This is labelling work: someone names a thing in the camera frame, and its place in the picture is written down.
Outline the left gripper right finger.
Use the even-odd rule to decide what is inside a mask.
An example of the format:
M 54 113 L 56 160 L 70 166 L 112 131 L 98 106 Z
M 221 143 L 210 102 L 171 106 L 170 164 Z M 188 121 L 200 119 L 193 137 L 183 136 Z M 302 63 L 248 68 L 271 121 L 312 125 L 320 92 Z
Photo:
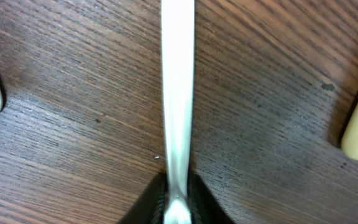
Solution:
M 234 224 L 198 174 L 189 175 L 188 196 L 194 224 Z

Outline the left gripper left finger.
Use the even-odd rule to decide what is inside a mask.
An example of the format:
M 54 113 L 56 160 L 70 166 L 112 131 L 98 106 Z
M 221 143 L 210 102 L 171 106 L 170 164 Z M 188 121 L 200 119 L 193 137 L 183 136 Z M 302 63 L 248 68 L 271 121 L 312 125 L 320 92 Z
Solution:
M 166 173 L 157 174 L 118 224 L 163 224 Z

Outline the white slim plastic fork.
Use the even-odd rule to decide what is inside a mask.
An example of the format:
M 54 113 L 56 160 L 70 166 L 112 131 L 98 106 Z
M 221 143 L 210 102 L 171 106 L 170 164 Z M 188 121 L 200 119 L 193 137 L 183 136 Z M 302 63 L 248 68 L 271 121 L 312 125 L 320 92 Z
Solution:
M 191 223 L 188 206 L 195 57 L 195 1 L 161 1 L 163 118 L 167 161 L 166 224 Z

